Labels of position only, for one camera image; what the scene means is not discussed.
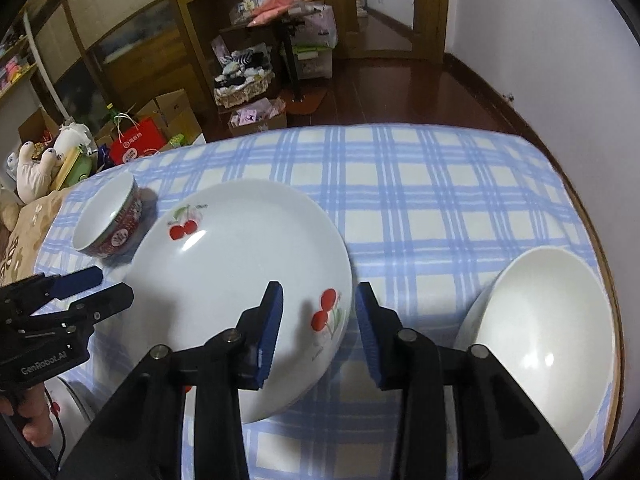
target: finger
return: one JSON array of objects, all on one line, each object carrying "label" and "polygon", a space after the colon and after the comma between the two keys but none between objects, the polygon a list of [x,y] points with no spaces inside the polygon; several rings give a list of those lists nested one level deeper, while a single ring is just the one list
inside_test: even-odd
[{"label": "finger", "polygon": [[14,414],[14,407],[11,405],[9,400],[4,397],[0,397],[0,413],[4,413],[5,415]]},{"label": "finger", "polygon": [[47,409],[47,400],[44,396],[44,384],[40,383],[29,388],[24,395],[23,402],[18,406],[18,414],[26,418],[38,416]]},{"label": "finger", "polygon": [[48,446],[53,436],[53,423],[49,417],[49,410],[34,416],[22,429],[22,434],[32,446]]}]

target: plush toy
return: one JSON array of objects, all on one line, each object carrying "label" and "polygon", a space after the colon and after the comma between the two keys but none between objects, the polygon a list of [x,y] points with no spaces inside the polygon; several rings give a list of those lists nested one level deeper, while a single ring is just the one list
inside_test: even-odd
[{"label": "plush toy", "polygon": [[18,223],[20,206],[15,195],[6,189],[0,189],[0,222],[8,231],[13,231]]},{"label": "plush toy", "polygon": [[56,137],[53,149],[64,162],[66,156],[80,144],[87,146],[92,152],[98,149],[89,128],[84,124],[71,123],[60,128],[60,134]]},{"label": "plush toy", "polygon": [[25,204],[49,193],[51,173],[57,162],[56,150],[53,148],[45,150],[40,162],[31,160],[34,150],[33,142],[25,142],[18,154],[16,184],[18,196]]},{"label": "plush toy", "polygon": [[18,154],[15,152],[9,153],[6,158],[6,172],[9,176],[15,180],[15,172],[18,170]]}]

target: blue plaid tablecloth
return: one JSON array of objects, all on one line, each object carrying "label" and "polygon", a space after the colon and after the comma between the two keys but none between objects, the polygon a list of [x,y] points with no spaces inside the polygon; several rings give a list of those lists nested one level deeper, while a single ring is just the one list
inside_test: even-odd
[{"label": "blue plaid tablecloth", "polygon": [[[453,343],[483,286],[530,248],[569,248],[598,272],[561,179],[531,144],[406,124],[292,128],[171,150],[100,173],[66,198],[37,272],[66,274],[95,264],[71,248],[73,229],[86,202],[119,171],[130,171],[143,188],[146,228],[186,196],[225,180],[271,179],[307,193],[340,230],[357,279],[371,282],[380,303],[396,309],[405,326],[438,344]],[[134,249],[109,260],[103,287],[124,277]],[[90,341],[92,358],[66,374],[98,406],[113,393],[106,374],[121,380],[134,365],[102,325]],[[603,459],[610,390],[574,455],[587,478]],[[319,383],[284,413],[243,427],[251,476],[387,480],[398,411],[398,395],[377,391],[369,379],[352,313]],[[192,445],[193,421],[186,420],[186,479],[193,477]]]}]

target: red cherry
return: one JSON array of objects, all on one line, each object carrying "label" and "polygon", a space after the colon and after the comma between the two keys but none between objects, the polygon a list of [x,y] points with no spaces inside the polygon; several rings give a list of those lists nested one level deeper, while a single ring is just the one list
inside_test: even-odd
[{"label": "red cherry", "polygon": [[329,315],[324,310],[319,310],[311,318],[311,328],[320,332],[326,326],[328,319]]},{"label": "red cherry", "polygon": [[184,236],[184,227],[181,225],[174,225],[169,229],[169,236],[171,237],[171,240],[179,240]]},{"label": "red cherry", "polygon": [[186,235],[192,235],[197,230],[198,230],[198,224],[196,224],[195,220],[187,220],[184,223],[184,233]]},{"label": "red cherry", "polygon": [[329,312],[334,306],[338,298],[338,293],[334,288],[328,288],[320,296],[320,308],[325,312]]}]

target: red shopping bag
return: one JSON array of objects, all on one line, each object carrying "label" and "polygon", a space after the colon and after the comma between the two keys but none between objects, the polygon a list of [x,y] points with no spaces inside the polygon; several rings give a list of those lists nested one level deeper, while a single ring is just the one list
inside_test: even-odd
[{"label": "red shopping bag", "polygon": [[109,156],[115,164],[124,164],[140,156],[153,155],[166,144],[164,135],[150,117],[142,119],[139,123],[126,114],[117,117],[128,119],[133,126],[124,133],[120,131],[118,124],[118,138],[113,141]]}]

